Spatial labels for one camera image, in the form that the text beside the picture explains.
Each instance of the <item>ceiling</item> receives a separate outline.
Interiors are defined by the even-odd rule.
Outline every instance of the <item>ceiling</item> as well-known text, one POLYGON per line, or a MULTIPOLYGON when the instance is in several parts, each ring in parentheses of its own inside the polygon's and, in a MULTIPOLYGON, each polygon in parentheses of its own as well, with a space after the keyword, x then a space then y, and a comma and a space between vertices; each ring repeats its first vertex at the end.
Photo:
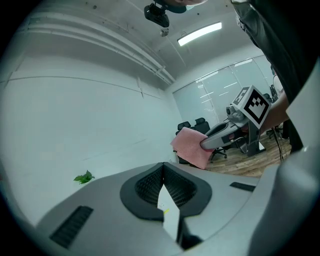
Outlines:
POLYGON ((176 14, 167 11, 169 35, 160 36, 162 27, 145 19, 144 7, 151 0, 48 0, 55 8, 77 7, 105 20, 105 26, 142 48, 177 78, 212 58, 251 43, 237 26, 233 6, 228 0, 208 0, 193 9, 176 14), (184 46, 181 36, 212 23, 222 22, 222 29, 204 35, 184 46))

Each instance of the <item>pink towel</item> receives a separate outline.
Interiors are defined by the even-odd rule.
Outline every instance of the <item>pink towel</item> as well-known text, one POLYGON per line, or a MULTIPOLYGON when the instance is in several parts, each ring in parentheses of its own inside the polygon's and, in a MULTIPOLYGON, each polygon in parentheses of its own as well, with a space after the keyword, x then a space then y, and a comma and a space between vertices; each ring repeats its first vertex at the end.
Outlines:
POLYGON ((214 151, 214 149, 205 150, 200 146, 200 142, 207 137, 201 132, 183 127, 170 144, 177 151, 179 157, 201 169, 205 169, 209 157, 214 151))

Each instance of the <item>wooden floor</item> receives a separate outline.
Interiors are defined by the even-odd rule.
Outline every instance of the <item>wooden floor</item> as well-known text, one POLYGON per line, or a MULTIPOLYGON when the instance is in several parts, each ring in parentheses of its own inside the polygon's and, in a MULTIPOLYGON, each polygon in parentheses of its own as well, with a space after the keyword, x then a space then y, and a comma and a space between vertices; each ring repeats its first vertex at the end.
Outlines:
MULTIPOLYGON (((213 157, 213 162, 209 163, 206 169, 217 173, 260 177, 267 166, 280 163, 279 148, 275 138, 269 139, 269 136, 263 135, 260 137, 260 142, 266 151, 247 157, 238 148, 230 148, 226 151, 227 159, 223 155, 216 154, 213 157)), ((291 150, 289 139, 279 140, 279 142, 285 159, 291 150)))

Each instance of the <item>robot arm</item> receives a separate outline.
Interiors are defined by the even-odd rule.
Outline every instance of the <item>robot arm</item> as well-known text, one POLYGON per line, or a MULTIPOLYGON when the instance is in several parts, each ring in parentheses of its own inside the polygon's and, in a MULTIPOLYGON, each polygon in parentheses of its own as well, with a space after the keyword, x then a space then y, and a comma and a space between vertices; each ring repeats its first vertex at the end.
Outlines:
POLYGON ((241 89, 230 106, 226 107, 227 119, 211 128, 200 145, 205 150, 229 146, 243 137, 247 146, 257 143, 260 128, 270 110, 271 103, 253 85, 241 89), (248 126, 244 135, 242 128, 248 126))

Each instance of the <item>person's arm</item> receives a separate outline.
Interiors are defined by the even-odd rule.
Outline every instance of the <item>person's arm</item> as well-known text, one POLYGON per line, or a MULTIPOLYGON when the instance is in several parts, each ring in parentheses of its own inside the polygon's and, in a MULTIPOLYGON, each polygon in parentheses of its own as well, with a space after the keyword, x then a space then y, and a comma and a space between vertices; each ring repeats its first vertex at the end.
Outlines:
POLYGON ((286 110, 289 107, 289 101, 287 99, 287 95, 285 92, 281 93, 278 100, 272 104, 271 109, 266 116, 261 129, 260 133, 264 133, 266 130, 271 129, 272 127, 278 126, 284 121, 289 119, 286 110))

